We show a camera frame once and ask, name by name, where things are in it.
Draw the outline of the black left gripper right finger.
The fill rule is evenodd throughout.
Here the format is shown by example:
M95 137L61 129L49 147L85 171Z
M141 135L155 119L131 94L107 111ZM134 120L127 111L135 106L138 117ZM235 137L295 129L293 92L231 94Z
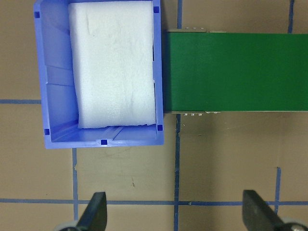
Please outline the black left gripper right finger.
M306 231L302 223L283 221L254 190L243 190L242 219L248 231Z

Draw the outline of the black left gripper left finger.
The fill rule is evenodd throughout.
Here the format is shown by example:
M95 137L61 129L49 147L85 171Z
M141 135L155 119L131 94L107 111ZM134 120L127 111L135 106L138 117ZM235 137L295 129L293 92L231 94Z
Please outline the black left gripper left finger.
M107 226L107 200L105 192L93 194L78 221L62 223L56 231L104 231Z

